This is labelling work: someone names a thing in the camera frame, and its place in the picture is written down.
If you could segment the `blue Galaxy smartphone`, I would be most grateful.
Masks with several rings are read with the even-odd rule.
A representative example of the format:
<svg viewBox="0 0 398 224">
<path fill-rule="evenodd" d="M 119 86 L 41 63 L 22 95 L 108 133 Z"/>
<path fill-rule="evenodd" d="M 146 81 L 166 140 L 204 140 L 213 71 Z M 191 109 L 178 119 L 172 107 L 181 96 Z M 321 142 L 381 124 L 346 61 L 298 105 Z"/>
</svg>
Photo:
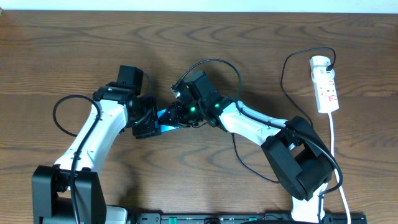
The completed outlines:
<svg viewBox="0 0 398 224">
<path fill-rule="evenodd" d="M 172 116 L 170 109 L 164 109 L 157 112 L 158 124 L 160 132 L 167 133 L 177 130 L 179 127 L 176 120 Z"/>
</svg>

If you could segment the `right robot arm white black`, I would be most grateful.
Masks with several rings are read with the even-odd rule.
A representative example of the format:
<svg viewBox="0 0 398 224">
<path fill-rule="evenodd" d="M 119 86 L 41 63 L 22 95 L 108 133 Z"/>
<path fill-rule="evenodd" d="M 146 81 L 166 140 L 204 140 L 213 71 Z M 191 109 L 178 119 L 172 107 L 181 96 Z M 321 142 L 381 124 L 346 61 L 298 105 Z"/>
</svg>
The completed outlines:
<svg viewBox="0 0 398 224">
<path fill-rule="evenodd" d="M 291 194 L 295 221 L 322 222 L 323 196 L 336 161 L 302 117 L 272 118 L 231 97 L 210 96 L 176 101 L 158 113 L 160 123 L 197 128 L 201 121 L 261 147 L 277 182 Z"/>
</svg>

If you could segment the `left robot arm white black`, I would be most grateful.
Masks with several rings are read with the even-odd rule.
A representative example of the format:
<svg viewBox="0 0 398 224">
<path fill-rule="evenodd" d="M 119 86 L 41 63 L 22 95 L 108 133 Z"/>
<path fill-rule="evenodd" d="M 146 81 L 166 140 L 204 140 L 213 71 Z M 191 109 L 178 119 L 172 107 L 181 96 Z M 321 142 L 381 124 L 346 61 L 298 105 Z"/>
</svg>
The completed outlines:
<svg viewBox="0 0 398 224">
<path fill-rule="evenodd" d="M 89 98 L 88 119 L 52 166 L 32 175 L 34 223 L 130 223 L 124 207 L 107 205 L 99 175 L 116 137 L 127 128 L 140 138 L 160 133 L 152 93 L 138 84 L 111 82 Z"/>
</svg>

